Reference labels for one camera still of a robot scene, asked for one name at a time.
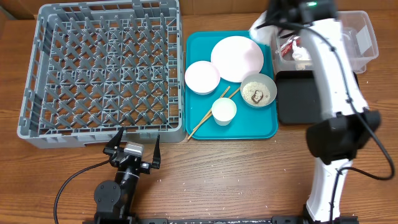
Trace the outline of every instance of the cable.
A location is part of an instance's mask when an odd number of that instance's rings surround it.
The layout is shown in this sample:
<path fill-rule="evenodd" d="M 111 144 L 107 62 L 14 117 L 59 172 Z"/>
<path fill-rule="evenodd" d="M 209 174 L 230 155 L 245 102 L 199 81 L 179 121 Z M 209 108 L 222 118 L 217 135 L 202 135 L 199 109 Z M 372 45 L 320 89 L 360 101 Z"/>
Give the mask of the cable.
<path fill-rule="evenodd" d="M 336 52 L 336 48 L 328 40 L 326 40 L 326 38 L 324 36 L 322 36 L 317 31 L 315 31 L 315 30 L 313 30 L 313 29 L 311 29 L 311 28 L 309 28 L 307 26 L 303 26 L 301 24 L 290 23 L 290 22 L 280 23 L 280 22 L 277 22 L 277 21 L 270 21 L 270 22 L 268 22 L 268 24 L 269 25 L 275 25 L 275 26 L 281 26 L 281 27 L 289 26 L 290 29 L 292 29 L 292 30 L 305 29 L 305 30 L 315 34 L 317 37 L 321 38 L 321 40 L 324 41 L 330 47 L 330 51 L 332 51 L 333 54 L 335 55 L 335 57 L 336 57 L 336 59 L 338 61 L 340 70 L 341 70 L 341 74 L 343 76 L 344 86 L 345 86 L 346 94 L 347 94 L 347 97 L 348 97 L 347 102 L 349 103 L 351 109 L 354 111 L 354 114 L 358 117 L 358 119 L 360 120 L 362 125 L 365 127 L 366 131 L 372 136 L 372 138 L 374 139 L 376 144 L 379 146 L 380 150 L 384 154 L 384 157 L 387 159 L 387 161 L 388 161 L 388 163 L 390 165 L 390 168 L 391 168 L 391 173 L 387 177 L 379 177 L 379 176 L 370 174 L 368 172 L 365 172 L 365 171 L 360 170 L 360 169 L 355 168 L 355 167 L 342 167 L 342 168 L 338 169 L 337 170 L 335 184 L 333 186 L 333 191 L 332 191 L 332 195 L 331 195 L 331 202 L 330 202 L 330 219 L 329 219 L 329 223 L 333 224 L 333 208 L 334 208 L 336 190 L 337 190 L 337 185 L 338 185 L 338 179 L 339 179 L 340 175 L 343 174 L 342 171 L 343 170 L 353 170 L 355 172 L 359 172 L 360 174 L 363 174 L 363 175 L 365 175 L 367 177 L 370 177 L 372 179 L 376 179 L 376 180 L 391 180 L 395 176 L 395 172 L 396 172 L 395 171 L 395 167 L 394 167 L 394 162 L 392 161 L 392 158 L 388 154 L 386 148 L 384 148 L 384 146 L 380 142 L 379 138 L 376 136 L 376 134 L 372 131 L 372 129 L 367 124 L 367 122 L 362 118 L 362 116 L 355 109 L 354 104 L 353 104 L 353 99 L 352 99 L 351 94 L 349 93 L 349 90 L 348 90 L 348 83 L 347 83 L 347 79 L 346 79 L 346 74 L 344 72 L 343 63 L 341 62 L 341 59 L 340 59 L 340 57 L 338 56 L 338 54 Z"/>
<path fill-rule="evenodd" d="M 58 216 L 57 216 L 58 201 L 60 200 L 61 193 L 62 193 L 62 191 L 64 190 L 64 188 L 67 186 L 67 184 L 68 184 L 73 178 L 75 178 L 76 176 L 78 176 L 79 174 L 82 174 L 82 173 L 84 173 L 84 172 L 86 172 L 86 171 L 88 171 L 88 170 L 97 168 L 97 167 L 99 167 L 99 166 L 102 166 L 102 165 L 105 165 L 105 164 L 111 162 L 111 161 L 115 158 L 115 155 L 114 155 L 113 157 L 109 158 L 107 161 L 100 162 L 99 164 L 95 164 L 95 165 L 92 165 L 92 166 L 89 166 L 89 167 L 87 167 L 87 168 L 82 169 L 81 171 L 79 171 L 79 172 L 73 174 L 72 176 L 70 176 L 70 177 L 62 184 L 60 190 L 58 191 L 57 196 L 55 197 L 55 202 L 54 202 L 54 211 L 53 211 L 53 212 L 54 212 L 54 221 L 55 221 L 55 224 L 59 224 L 59 222 L 58 222 Z"/>

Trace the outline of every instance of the clear plastic bin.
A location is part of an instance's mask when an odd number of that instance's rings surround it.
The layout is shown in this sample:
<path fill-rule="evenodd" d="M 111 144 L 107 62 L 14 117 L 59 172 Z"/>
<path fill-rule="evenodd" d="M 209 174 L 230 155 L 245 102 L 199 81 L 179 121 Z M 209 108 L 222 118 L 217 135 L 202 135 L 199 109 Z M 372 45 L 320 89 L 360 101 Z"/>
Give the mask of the clear plastic bin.
<path fill-rule="evenodd" d="M 379 56 L 370 18 L 365 11 L 339 12 L 339 17 L 343 23 L 343 38 L 351 67 L 355 73 L 363 73 L 366 71 L 366 64 Z M 310 60 L 295 61 L 291 54 L 282 57 L 280 46 L 288 38 L 277 38 L 277 32 L 273 35 L 271 50 L 275 74 L 279 71 L 313 70 Z"/>

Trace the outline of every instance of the gray dish rack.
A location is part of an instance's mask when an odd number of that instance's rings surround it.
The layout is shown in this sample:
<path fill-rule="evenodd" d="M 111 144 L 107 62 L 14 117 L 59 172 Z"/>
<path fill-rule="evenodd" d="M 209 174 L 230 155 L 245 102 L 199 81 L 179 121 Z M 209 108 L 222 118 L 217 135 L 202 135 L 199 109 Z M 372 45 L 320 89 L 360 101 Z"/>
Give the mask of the gray dish rack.
<path fill-rule="evenodd" d="M 39 148 L 186 136 L 178 0 L 40 8 L 18 123 Z"/>

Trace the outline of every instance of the pink plate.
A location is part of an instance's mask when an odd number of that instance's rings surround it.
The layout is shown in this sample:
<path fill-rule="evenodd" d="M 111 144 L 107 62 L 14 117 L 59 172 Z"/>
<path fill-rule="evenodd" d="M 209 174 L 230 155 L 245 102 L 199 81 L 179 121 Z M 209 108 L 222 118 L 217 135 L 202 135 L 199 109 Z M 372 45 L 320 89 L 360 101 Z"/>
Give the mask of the pink plate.
<path fill-rule="evenodd" d="M 248 75 L 261 71 L 264 55 L 253 40 L 232 36 L 222 39 L 214 46 L 211 62 L 218 69 L 221 78 L 239 83 Z"/>
<path fill-rule="evenodd" d="M 219 82 L 220 73 L 211 62 L 195 62 L 185 71 L 185 83 L 192 91 L 200 95 L 211 93 Z"/>

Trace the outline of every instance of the sticker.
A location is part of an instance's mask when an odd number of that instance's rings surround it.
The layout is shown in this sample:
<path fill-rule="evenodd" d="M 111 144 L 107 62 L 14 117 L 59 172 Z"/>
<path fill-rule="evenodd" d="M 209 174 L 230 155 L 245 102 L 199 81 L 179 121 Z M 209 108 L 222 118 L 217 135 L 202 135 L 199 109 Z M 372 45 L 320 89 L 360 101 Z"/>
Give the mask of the sticker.
<path fill-rule="evenodd" d="M 369 35 L 367 25 L 365 25 L 361 31 L 356 34 L 356 41 L 358 41 L 358 47 L 361 55 L 363 55 L 367 49 L 372 47 L 371 36 Z"/>

